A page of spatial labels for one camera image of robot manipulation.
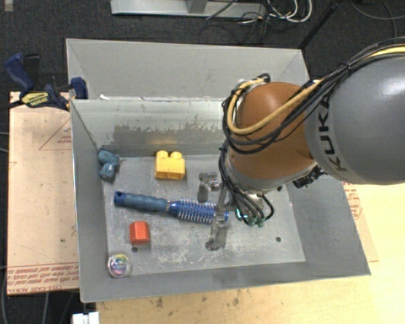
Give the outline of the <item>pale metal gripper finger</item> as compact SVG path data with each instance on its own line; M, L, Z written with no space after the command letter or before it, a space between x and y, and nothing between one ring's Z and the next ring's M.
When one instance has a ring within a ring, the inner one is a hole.
M229 213L216 213L211 224L211 232L208 241L205 243L207 250L219 250L225 247L227 233L230 227Z
M198 175L198 180L197 201L207 202L209 199L209 193L220 189L218 174L216 172L200 173Z

